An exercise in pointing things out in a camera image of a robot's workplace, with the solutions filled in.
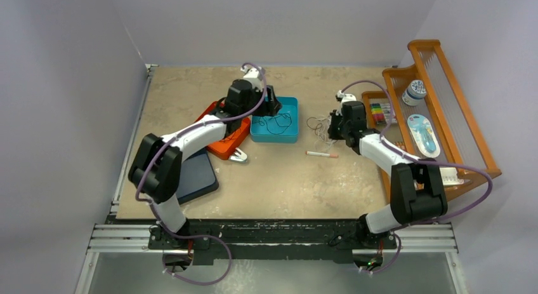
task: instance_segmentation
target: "wooden frame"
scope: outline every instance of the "wooden frame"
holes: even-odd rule
[[[405,91],[409,83],[414,79],[420,79],[424,82],[426,87],[427,95],[424,98],[426,106],[431,116],[431,121],[433,126],[436,128],[438,133],[438,138],[441,143],[441,146],[446,155],[447,161],[451,163],[463,164],[464,158],[461,157],[461,154],[458,150],[454,136],[450,130],[449,124],[443,113],[442,106],[437,97],[438,90],[433,87],[431,79],[428,76],[426,71],[426,65],[423,62],[423,58],[429,59],[430,56],[434,54],[437,56],[439,63],[445,73],[445,76],[449,82],[450,88],[454,93],[457,104],[461,109],[461,112],[465,118],[465,123],[457,124],[458,126],[467,126],[473,136],[473,139],[476,143],[476,147],[480,151],[480,155],[486,166],[485,171],[492,177],[498,177],[501,175],[500,169],[497,167],[491,151],[489,150],[484,137],[476,123],[476,120],[471,112],[471,109],[461,91],[459,83],[457,82],[456,76],[454,75],[452,68],[441,49],[441,43],[439,40],[414,40],[408,44],[408,49],[413,56],[415,61],[414,65],[410,67],[401,68],[401,69],[386,69],[383,71],[383,77],[387,85],[387,91],[393,102],[393,108],[396,114],[396,119],[398,121],[398,127],[402,134],[403,143],[407,152],[411,154],[416,154],[413,146],[413,139],[407,128],[404,114],[402,113],[402,108],[398,101],[398,97],[402,96],[402,93]],[[370,128],[375,127],[374,118],[370,110],[370,102],[373,99],[382,99],[386,98],[386,95],[381,91],[368,91],[362,93],[362,100],[365,106],[367,107],[367,122]],[[484,184],[486,179],[480,174],[470,172],[467,170],[458,170],[458,177],[465,180],[465,183],[457,186],[450,186],[445,188],[447,193],[447,200],[450,201],[455,199],[462,194]],[[385,188],[385,194],[387,200],[390,200],[390,179],[388,175],[381,170],[381,178],[383,179],[383,185]]]

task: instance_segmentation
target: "orange plastic tray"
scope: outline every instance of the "orange plastic tray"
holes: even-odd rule
[[[217,102],[213,102],[205,111],[200,115],[196,121],[199,121],[206,114],[211,112],[217,106]],[[235,151],[235,148],[245,140],[251,129],[251,120],[246,117],[241,121],[241,127],[235,130],[229,137],[226,137],[218,142],[210,144],[206,147],[207,151],[213,153],[220,159],[228,159]]]

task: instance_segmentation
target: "black cord in blue bin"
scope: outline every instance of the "black cord in blue bin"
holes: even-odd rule
[[[280,124],[278,119],[288,119],[289,120],[289,124]],[[267,125],[267,123],[271,120],[274,120],[275,123],[277,124],[277,126],[279,128],[283,128],[282,132],[271,132],[271,130],[269,130],[269,126]],[[259,117],[256,121],[253,121],[253,124],[259,124],[260,126],[266,126],[267,128],[267,132],[271,133],[272,135],[281,135],[283,134],[289,127],[291,127],[293,121],[291,119],[291,115],[290,113],[278,113],[276,116],[263,116],[263,117]]]

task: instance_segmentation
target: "gray floor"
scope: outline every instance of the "gray floor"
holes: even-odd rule
[[[226,260],[182,273],[199,281],[218,277]],[[353,265],[331,261],[235,260],[230,274],[213,286],[194,286],[162,274],[161,254],[101,254],[90,293],[455,293],[444,253],[400,254],[394,266],[371,278]]]

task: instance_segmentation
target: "beige tabletop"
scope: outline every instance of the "beige tabletop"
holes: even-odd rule
[[[357,218],[386,204],[379,170],[343,141],[331,153],[337,159],[306,156],[317,136],[306,126],[310,116],[328,116],[336,109],[334,96],[348,83],[372,79],[384,85],[383,68],[268,67],[267,83],[277,96],[299,100],[299,140],[295,144],[254,143],[247,137],[240,148],[247,164],[222,161],[210,154],[220,187],[183,204],[189,218]],[[158,67],[140,119],[129,159],[142,137],[178,131],[193,121],[213,101],[226,95],[236,67]],[[360,99],[360,84],[348,92]],[[124,181],[117,218],[153,218],[148,206],[135,201],[135,187]]]

